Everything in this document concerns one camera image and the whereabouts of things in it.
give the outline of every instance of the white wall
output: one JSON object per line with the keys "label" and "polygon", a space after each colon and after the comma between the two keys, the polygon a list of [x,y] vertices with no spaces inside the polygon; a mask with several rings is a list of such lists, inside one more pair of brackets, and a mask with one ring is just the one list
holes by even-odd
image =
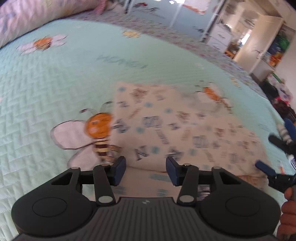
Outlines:
{"label": "white wall", "polygon": [[276,74],[279,78],[285,79],[287,87],[294,96],[291,107],[296,110],[296,37],[277,66]]}

